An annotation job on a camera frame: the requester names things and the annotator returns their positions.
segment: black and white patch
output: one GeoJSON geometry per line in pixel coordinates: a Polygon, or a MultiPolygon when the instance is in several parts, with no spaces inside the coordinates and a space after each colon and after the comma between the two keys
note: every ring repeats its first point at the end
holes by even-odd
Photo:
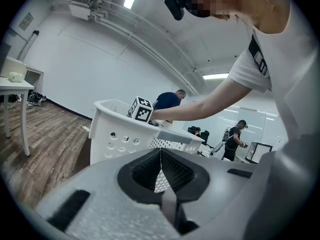
{"type": "Polygon", "coordinates": [[[144,107],[139,107],[138,112],[136,113],[135,120],[148,122],[152,110],[149,110],[144,107]]]}
{"type": "Polygon", "coordinates": [[[150,104],[149,100],[146,100],[146,99],[140,98],[140,97],[138,97],[138,98],[139,98],[139,103],[141,105],[144,105],[144,106],[151,108],[151,104],[150,104]]]}
{"type": "Polygon", "coordinates": [[[137,102],[137,99],[135,99],[132,106],[131,106],[131,115],[133,115],[137,106],[138,106],[138,102],[137,102]]]}
{"type": "Polygon", "coordinates": [[[265,76],[268,72],[268,66],[254,35],[252,35],[249,45],[249,52],[251,53],[255,64],[258,66],[260,73],[265,76]]]}

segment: ceiling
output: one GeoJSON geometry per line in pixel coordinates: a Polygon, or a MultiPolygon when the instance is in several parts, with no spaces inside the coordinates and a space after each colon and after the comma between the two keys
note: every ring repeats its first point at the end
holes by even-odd
{"type": "Polygon", "coordinates": [[[164,0],[135,0],[131,10],[123,7],[125,0],[103,1],[110,19],[155,48],[201,93],[221,82],[202,76],[228,73],[250,42],[251,30],[235,18],[197,18],[186,11],[176,21],[164,0]]]}

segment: table leg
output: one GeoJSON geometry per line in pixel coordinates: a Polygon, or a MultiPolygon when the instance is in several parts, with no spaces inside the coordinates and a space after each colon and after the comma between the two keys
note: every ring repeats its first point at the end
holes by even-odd
{"type": "Polygon", "coordinates": [[[4,132],[5,132],[5,136],[7,138],[10,138],[9,119],[8,119],[8,101],[9,101],[9,95],[4,95],[4,104],[3,104],[4,132]]]}
{"type": "Polygon", "coordinates": [[[22,145],[24,149],[25,155],[28,157],[30,155],[28,138],[27,138],[27,122],[26,122],[26,113],[27,113],[27,98],[28,92],[24,92],[21,95],[21,108],[20,108],[20,127],[21,127],[21,137],[22,137],[22,145]]]}

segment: wooden floor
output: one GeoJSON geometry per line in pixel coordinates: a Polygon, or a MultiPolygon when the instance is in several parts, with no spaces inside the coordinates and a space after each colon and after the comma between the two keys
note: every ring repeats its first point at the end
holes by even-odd
{"type": "Polygon", "coordinates": [[[27,107],[26,130],[31,155],[24,154],[20,135],[20,106],[9,109],[11,137],[6,138],[0,108],[0,168],[13,195],[34,208],[41,198],[68,179],[88,133],[79,126],[90,121],[48,103],[27,107]]]}

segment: crumpled plastic bag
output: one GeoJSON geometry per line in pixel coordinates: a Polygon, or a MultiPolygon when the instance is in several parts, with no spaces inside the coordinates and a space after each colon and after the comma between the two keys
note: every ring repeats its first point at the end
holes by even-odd
{"type": "Polygon", "coordinates": [[[8,80],[13,83],[21,83],[25,80],[25,76],[17,72],[10,72],[8,80]]]}

